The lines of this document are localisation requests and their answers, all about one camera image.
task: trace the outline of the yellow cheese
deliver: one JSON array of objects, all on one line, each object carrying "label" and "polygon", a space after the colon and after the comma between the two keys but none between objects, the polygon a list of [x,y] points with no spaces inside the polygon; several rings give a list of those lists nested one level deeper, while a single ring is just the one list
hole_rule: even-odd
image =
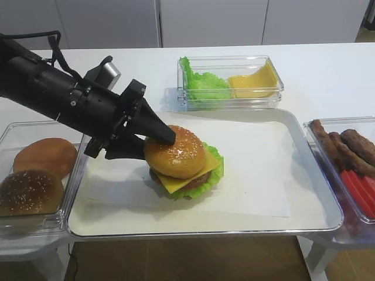
[{"label": "yellow cheese", "polygon": [[205,173],[208,173],[209,171],[212,171],[216,167],[220,165],[220,161],[217,160],[210,152],[206,151],[206,165],[205,167],[195,176],[189,178],[189,179],[176,179],[174,177],[168,177],[164,176],[163,174],[160,174],[159,172],[155,171],[155,174],[159,178],[159,180],[162,182],[164,187],[167,189],[169,193],[173,193],[188,183],[190,183],[192,180],[197,179],[198,177],[204,175]]},{"label": "yellow cheese", "polygon": [[262,98],[272,95],[272,91],[249,91],[251,88],[273,88],[277,86],[277,77],[269,61],[252,75],[237,75],[229,77],[233,89],[233,98]]}]

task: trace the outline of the white cabinet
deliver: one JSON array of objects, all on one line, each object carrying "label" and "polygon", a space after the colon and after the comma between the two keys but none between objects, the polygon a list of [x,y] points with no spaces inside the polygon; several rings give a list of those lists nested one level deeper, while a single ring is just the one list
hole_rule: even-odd
[{"label": "white cabinet", "polygon": [[163,47],[259,45],[268,0],[161,0]]},{"label": "white cabinet", "polygon": [[57,0],[71,49],[159,46],[156,0]]},{"label": "white cabinet", "polygon": [[[60,47],[68,48],[54,0],[11,0],[0,2],[0,32],[3,34],[62,32]],[[31,50],[49,49],[47,37],[18,40]]]},{"label": "white cabinet", "polygon": [[354,42],[369,0],[270,0],[263,44]]}]

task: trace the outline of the table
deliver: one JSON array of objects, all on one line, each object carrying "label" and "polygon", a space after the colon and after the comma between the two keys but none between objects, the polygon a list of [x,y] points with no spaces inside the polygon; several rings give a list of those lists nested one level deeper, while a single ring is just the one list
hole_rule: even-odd
[{"label": "table", "polygon": [[[105,56],[113,56],[122,76],[113,91],[121,93],[131,79],[147,85],[145,98],[155,111],[174,111],[177,103],[168,95],[177,84],[177,60],[180,56],[246,56],[269,55],[285,84],[279,108],[291,111],[302,125],[314,118],[371,116],[375,95],[373,65],[375,43],[295,44],[278,46],[237,46],[165,49],[65,50],[63,54],[72,69],[82,76]],[[50,57],[50,51],[38,51]],[[46,118],[12,101],[1,99],[0,131],[7,124],[40,121]],[[375,239],[353,240],[343,234],[309,235],[316,241],[307,257],[312,277],[324,270],[340,249],[368,248]],[[40,258],[74,239],[68,234],[46,237],[0,239],[0,261]]]}]

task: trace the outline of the sesame seed bun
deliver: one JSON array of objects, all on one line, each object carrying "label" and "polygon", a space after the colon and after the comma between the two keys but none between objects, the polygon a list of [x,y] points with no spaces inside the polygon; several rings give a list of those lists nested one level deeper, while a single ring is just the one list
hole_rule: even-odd
[{"label": "sesame seed bun", "polygon": [[151,138],[146,138],[144,152],[151,168],[169,177],[188,179],[206,164],[206,151],[200,139],[191,131],[169,126],[176,133],[174,145],[161,145]]},{"label": "sesame seed bun", "polygon": [[15,157],[15,172],[42,169],[56,173],[61,179],[73,170],[77,149],[65,139],[41,139],[22,149]]},{"label": "sesame seed bun", "polygon": [[47,170],[10,174],[0,184],[0,215],[53,213],[64,196],[60,178]]}]

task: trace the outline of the hamburger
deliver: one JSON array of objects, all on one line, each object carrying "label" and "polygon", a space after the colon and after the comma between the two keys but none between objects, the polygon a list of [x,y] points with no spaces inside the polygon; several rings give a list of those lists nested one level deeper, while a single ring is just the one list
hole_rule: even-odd
[{"label": "hamburger", "polygon": [[175,125],[174,145],[145,139],[145,159],[151,178],[175,199],[196,198],[209,191],[224,176],[224,158],[191,131]]}]

